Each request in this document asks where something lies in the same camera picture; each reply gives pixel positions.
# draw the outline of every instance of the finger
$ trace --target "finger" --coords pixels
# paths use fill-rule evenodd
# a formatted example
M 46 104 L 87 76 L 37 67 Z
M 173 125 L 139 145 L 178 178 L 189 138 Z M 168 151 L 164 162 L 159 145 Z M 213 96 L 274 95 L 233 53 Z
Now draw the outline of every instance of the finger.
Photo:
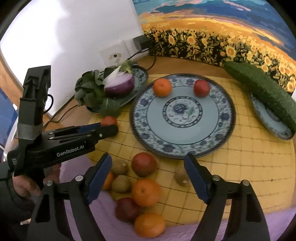
M 56 164 L 56 165 L 52 166 L 52 170 L 54 170 L 54 171 L 56 171 L 60 168 L 61 168 L 61 164 Z
M 60 167 L 57 167 L 57 165 L 53 166 L 49 174 L 43 179 L 43 184 L 45 185 L 49 180 L 52 180 L 58 184 L 60 172 Z
M 30 197 L 31 195 L 39 196 L 41 194 L 38 185 L 26 175 L 13 176 L 12 182 L 15 191 L 22 197 Z

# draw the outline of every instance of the wall outlet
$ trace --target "wall outlet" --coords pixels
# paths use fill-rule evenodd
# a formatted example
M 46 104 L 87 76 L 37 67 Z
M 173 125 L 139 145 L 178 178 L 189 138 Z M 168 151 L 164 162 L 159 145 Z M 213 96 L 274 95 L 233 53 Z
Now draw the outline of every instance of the wall outlet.
M 130 57 L 130 53 L 124 41 L 107 49 L 101 50 L 99 53 L 106 67 L 117 65 Z

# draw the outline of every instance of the table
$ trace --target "table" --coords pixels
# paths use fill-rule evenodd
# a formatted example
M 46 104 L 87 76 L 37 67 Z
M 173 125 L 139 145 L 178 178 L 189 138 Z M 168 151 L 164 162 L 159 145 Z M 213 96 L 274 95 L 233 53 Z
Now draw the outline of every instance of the table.
M 148 81 L 154 81 L 166 74 L 151 74 Z M 271 133 L 258 120 L 249 94 L 234 79 L 206 76 L 223 86 L 235 104 L 237 121 L 230 139 L 216 152 L 199 158 L 211 174 L 223 179 L 240 182 L 247 179 L 258 196 L 264 213 L 290 207 L 295 185 L 295 152 L 292 140 L 283 141 Z M 138 177 L 131 169 L 131 160 L 139 152 L 148 152 L 134 137 L 129 124 L 131 104 L 121 108 L 117 118 L 117 136 L 99 141 L 96 150 L 88 156 L 97 162 L 108 152 L 113 160 L 124 159 L 129 164 L 132 182 Z M 100 122 L 102 117 L 94 114 L 89 124 Z M 162 188 L 162 198 L 145 212 L 161 214 L 168 225 L 187 224 L 200 221 L 206 205 L 198 199 L 193 186 L 179 186 L 173 176 L 182 160 L 172 160 L 150 153 L 158 162 L 159 169 L 148 178 L 155 180 Z M 111 192 L 117 200 L 129 194 Z M 228 218 L 230 205 L 225 207 L 223 218 Z

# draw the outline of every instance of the tangerine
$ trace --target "tangerine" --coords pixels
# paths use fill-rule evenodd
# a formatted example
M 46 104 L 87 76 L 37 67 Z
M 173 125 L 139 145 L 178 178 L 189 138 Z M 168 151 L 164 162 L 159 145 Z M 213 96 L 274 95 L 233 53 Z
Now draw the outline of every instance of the tangerine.
M 160 201 L 161 188 L 150 179 L 138 180 L 132 187 L 131 195 L 141 207 L 151 207 Z
M 172 92 L 172 84 L 165 78 L 160 78 L 154 81 L 153 91 L 156 96 L 166 97 Z
M 155 213 L 145 213 L 137 217 L 134 229 L 138 236 L 143 238 L 155 238 L 165 230 L 165 220 Z
M 109 125 L 118 126 L 117 120 L 112 116 L 106 116 L 101 122 L 101 126 L 109 126 Z
M 105 182 L 104 182 L 104 184 L 102 186 L 102 190 L 104 190 L 104 191 L 109 190 L 111 188 L 111 186 L 112 186 L 113 180 L 114 180 L 114 175 L 113 175 L 112 172 L 109 172 L 107 177 L 106 177 L 106 180 L 105 180 Z

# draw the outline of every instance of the screw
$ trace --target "screw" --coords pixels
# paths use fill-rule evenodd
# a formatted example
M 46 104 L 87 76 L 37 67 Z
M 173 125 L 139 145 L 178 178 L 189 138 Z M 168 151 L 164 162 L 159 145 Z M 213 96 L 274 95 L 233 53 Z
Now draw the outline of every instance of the screw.
M 213 175 L 212 176 L 214 181 L 220 181 L 220 176 L 219 175 Z
M 79 175 L 79 176 L 75 177 L 75 181 L 77 181 L 77 182 L 80 182 L 82 180 L 83 180 L 83 176 L 82 175 Z
M 54 183 L 54 181 L 49 180 L 49 181 L 47 181 L 46 186 L 51 186 L 53 183 Z
M 243 183 L 243 185 L 245 185 L 245 186 L 250 185 L 250 182 L 249 182 L 248 180 L 243 180 L 242 183 Z

